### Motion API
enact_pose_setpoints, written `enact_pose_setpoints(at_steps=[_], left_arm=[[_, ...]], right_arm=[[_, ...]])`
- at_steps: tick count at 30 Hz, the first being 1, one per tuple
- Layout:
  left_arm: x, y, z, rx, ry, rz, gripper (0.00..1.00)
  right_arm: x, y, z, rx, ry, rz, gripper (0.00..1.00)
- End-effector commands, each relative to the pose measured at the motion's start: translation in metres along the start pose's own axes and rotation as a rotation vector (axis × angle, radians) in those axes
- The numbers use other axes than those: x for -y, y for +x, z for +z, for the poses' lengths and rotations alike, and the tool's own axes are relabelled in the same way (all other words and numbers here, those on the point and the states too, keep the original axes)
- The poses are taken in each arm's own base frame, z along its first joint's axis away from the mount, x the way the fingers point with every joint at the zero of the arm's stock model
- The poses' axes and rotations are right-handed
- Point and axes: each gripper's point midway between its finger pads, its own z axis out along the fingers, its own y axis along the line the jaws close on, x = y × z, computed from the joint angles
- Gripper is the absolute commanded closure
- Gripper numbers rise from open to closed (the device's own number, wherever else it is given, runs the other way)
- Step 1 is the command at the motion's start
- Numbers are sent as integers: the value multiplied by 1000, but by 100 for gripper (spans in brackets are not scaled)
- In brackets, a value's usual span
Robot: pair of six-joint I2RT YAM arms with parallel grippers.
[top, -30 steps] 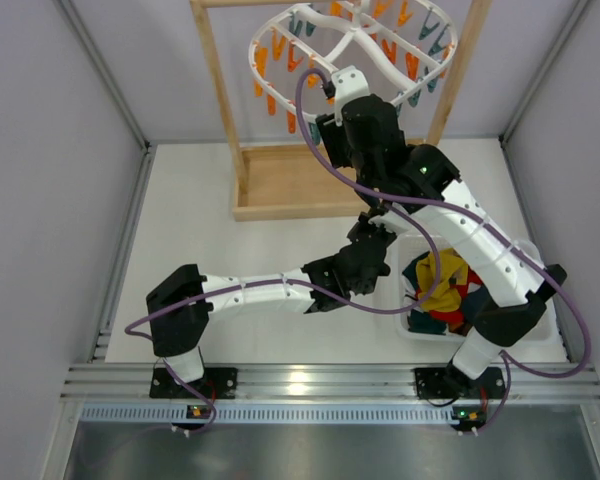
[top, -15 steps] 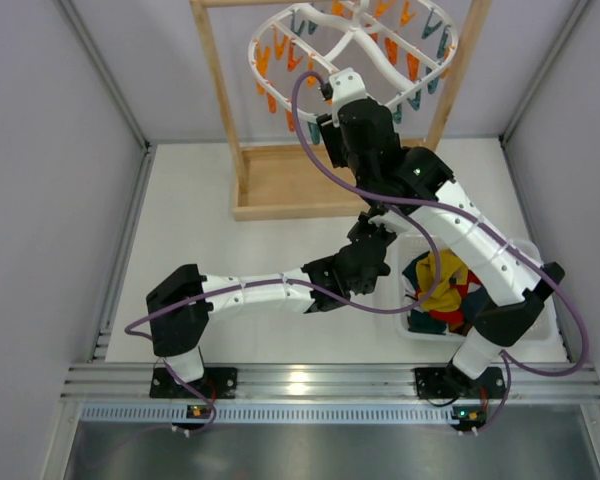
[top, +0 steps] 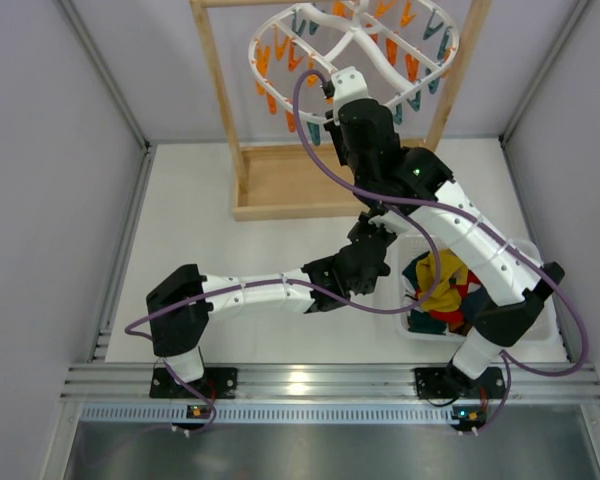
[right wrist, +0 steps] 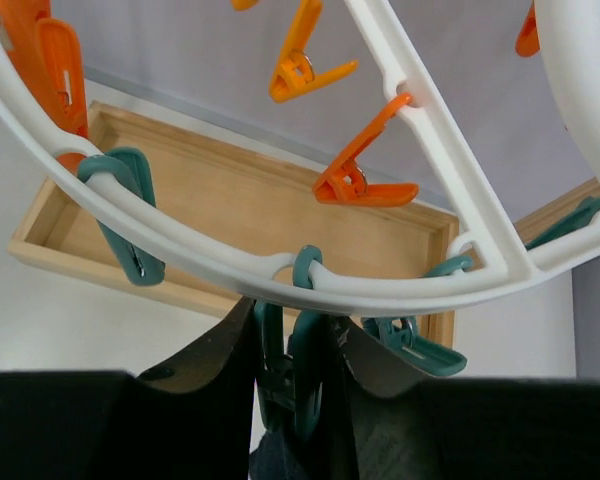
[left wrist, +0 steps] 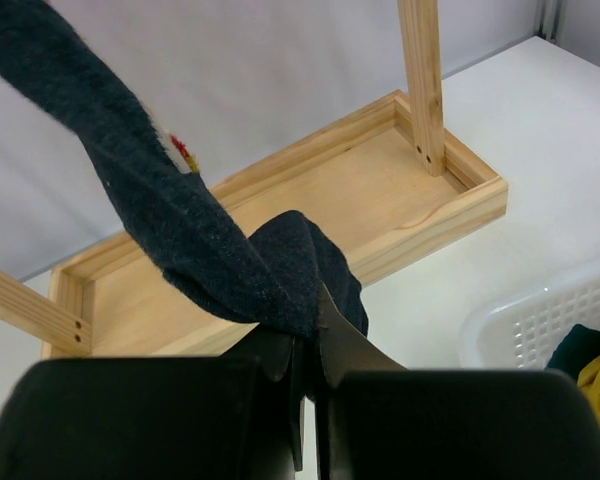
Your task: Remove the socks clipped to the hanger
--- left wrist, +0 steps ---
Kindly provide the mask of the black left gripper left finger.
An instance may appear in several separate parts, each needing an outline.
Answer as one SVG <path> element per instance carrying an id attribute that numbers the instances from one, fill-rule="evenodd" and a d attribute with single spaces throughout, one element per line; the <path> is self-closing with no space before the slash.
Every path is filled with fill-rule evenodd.
<path id="1" fill-rule="evenodd" d="M 0 479 L 291 479 L 303 356 L 259 327 L 219 356 L 39 362 L 0 413 Z"/>

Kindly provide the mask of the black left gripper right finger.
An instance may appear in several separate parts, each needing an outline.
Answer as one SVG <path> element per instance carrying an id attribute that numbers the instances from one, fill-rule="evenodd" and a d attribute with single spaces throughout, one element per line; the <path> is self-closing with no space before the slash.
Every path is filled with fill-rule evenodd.
<path id="1" fill-rule="evenodd" d="M 323 479 L 600 479 L 600 428 L 562 373 L 406 369 L 327 290 L 315 351 Z"/>

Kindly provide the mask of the navy sock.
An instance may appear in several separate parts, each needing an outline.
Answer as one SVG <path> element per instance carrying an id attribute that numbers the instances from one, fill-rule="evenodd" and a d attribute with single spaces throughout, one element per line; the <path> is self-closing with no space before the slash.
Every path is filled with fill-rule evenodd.
<path id="1" fill-rule="evenodd" d="M 327 290 L 367 332 L 340 248 L 296 210 L 245 235 L 185 147 L 49 4 L 0 1 L 0 76 L 78 137 L 125 230 L 201 309 L 309 338 Z"/>

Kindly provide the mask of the teal green sock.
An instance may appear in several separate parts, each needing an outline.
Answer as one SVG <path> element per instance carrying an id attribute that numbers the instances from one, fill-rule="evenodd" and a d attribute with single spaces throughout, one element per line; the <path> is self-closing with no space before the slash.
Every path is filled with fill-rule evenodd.
<path id="1" fill-rule="evenodd" d="M 580 372 L 600 355 L 600 331 L 575 324 L 559 343 L 546 369 L 564 373 L 574 382 Z"/>

